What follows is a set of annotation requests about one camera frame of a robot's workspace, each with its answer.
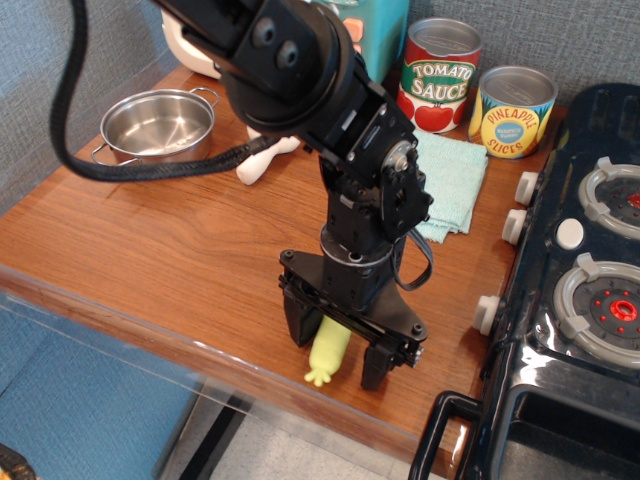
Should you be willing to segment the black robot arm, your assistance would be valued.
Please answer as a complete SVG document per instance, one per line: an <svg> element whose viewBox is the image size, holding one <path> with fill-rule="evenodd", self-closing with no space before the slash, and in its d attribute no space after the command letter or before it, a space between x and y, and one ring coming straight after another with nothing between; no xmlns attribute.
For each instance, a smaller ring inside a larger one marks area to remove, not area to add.
<svg viewBox="0 0 640 480"><path fill-rule="evenodd" d="M286 250L280 285L290 335L307 344L330 318L365 338L362 387L414 365L428 331L401 297L407 240L432 198L411 121L371 80L342 22L304 1L165 1L183 38L220 69L228 101L252 129L295 136L319 154L328 195L321 253Z"/></svg>

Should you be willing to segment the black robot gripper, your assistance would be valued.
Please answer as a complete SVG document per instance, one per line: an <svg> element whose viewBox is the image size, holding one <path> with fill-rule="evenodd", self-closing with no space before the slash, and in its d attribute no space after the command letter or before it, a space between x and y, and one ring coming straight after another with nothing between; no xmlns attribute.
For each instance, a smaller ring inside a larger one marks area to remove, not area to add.
<svg viewBox="0 0 640 480"><path fill-rule="evenodd" d="M429 279L424 271L412 282L401 281L405 244L402 238L357 255L324 239L320 255L280 253L279 286L291 339L298 347L307 345L326 315L369 341L361 380L366 391L376 391L395 365L415 366L428 337L428 328L400 294Z"/></svg>

